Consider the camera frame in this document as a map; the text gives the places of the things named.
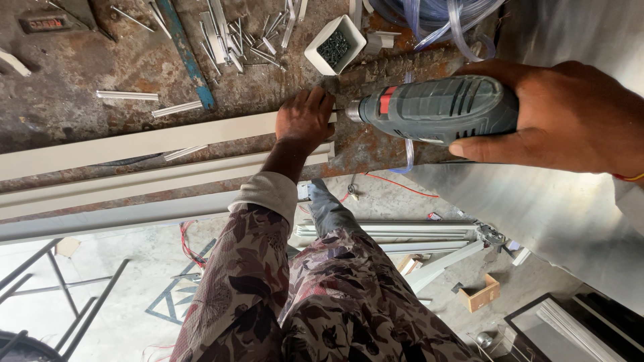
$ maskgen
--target fingernail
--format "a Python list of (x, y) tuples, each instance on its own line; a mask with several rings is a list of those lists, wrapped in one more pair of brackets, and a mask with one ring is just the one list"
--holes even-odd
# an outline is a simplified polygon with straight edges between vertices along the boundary
[(450, 144), (450, 153), (454, 156), (463, 157), (463, 146), (458, 143)]

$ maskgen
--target white box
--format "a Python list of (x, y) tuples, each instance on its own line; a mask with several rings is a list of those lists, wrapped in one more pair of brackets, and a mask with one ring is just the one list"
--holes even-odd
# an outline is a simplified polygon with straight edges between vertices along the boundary
[[(349, 48), (345, 56), (337, 62), (336, 66), (331, 68), (331, 65), (329, 65), (329, 63), (327, 63), (327, 61), (324, 60), (324, 58), (322, 58), (322, 56), (317, 52), (317, 48), (327, 41), (336, 29), (339, 29), (344, 33), (346, 41), (349, 42), (351, 48)], [(323, 75), (338, 75), (352, 60), (354, 60), (362, 48), (365, 47), (365, 44), (365, 37), (360, 34), (360, 31), (355, 27), (351, 19), (349, 19), (349, 16), (342, 15), (337, 19), (331, 20), (324, 28), (322, 28), (316, 38), (307, 46), (307, 49), (304, 51), (304, 56)]]

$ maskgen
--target human arm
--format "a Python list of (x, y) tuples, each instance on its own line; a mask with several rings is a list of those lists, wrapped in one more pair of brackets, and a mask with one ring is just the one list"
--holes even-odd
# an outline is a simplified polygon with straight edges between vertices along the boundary
[(319, 87), (311, 94), (312, 102), (302, 91), (280, 108), (276, 145), (229, 206), (171, 361), (279, 360), (283, 337), (277, 316), (289, 291), (285, 250), (295, 183), (307, 156), (332, 134), (327, 122), (334, 97)]
[(489, 75), (519, 98), (516, 133), (462, 138), (450, 152), (477, 162), (634, 177), (644, 173), (644, 99), (592, 66), (499, 60), (457, 74)]

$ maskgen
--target electric drill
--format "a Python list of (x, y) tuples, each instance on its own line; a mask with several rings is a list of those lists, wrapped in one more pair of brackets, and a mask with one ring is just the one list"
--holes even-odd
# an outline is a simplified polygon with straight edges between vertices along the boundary
[(345, 112), (392, 136), (449, 146), (454, 140), (516, 131), (519, 101), (498, 80), (459, 75), (383, 88)]

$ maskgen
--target rusty metal workbench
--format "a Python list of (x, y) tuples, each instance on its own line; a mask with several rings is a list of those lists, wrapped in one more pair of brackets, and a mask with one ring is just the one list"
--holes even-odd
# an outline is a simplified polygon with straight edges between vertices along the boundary
[[(224, 0), (228, 18), (242, 17), (244, 27), (260, 33), (266, 15), (282, 10), (282, 0)], [(6, 0), (0, 14), (0, 47), (11, 52), (32, 70), (22, 78), (6, 63), (0, 64), (0, 153), (54, 146), (147, 129), (160, 129), (208, 120), (239, 117), (275, 111), (301, 88), (320, 84), (337, 95), (337, 105), (367, 94), (376, 87), (403, 82), (404, 73), (413, 71), (417, 81), (449, 75), (462, 64), (460, 53), (447, 44), (419, 54), (411, 54), (411, 31), (392, 26), (376, 13), (364, 12), (363, 30), (398, 31), (394, 49), (378, 56), (361, 54), (339, 77), (324, 77), (303, 55), (306, 46), (330, 20), (348, 12), (347, 0), (310, 0), (306, 18), (297, 22), (286, 50), (278, 49), (288, 71), (276, 67), (252, 67), (237, 76), (234, 66), (222, 66), (219, 85), (209, 83), (215, 99), (213, 110), (191, 110), (154, 119), (150, 111), (197, 100), (187, 72), (173, 42), (163, 31), (151, 33), (118, 16), (110, 0), (90, 0), (100, 26), (117, 38), (112, 43), (95, 32), (24, 36), (15, 14), (45, 9), (44, 1)], [(215, 71), (200, 48), (202, 35), (199, 13), (207, 11), (205, 0), (173, 0), (191, 47), (206, 79)], [(156, 27), (140, 0), (121, 0), (121, 9), (138, 20)], [(283, 26), (278, 28), (283, 33)], [(250, 55), (249, 63), (263, 62)], [(158, 93), (159, 102), (98, 99), (96, 90)], [(231, 157), (267, 151), (274, 135), (264, 135), (210, 145), (187, 157), (164, 162), (157, 157), (121, 167), (80, 167), (44, 175), (0, 182), (0, 192), (63, 182), (116, 175), (158, 167)], [(403, 166), (404, 140), (393, 138), (370, 126), (350, 122), (340, 116), (336, 126), (336, 155), (327, 164), (306, 167), (302, 179), (346, 175)], [(446, 148), (416, 145), (416, 164), (451, 159)], [(141, 195), (99, 204), (85, 205), (24, 216), (20, 220), (92, 211), (123, 205), (141, 204), (238, 189), (248, 178), (239, 178)]]

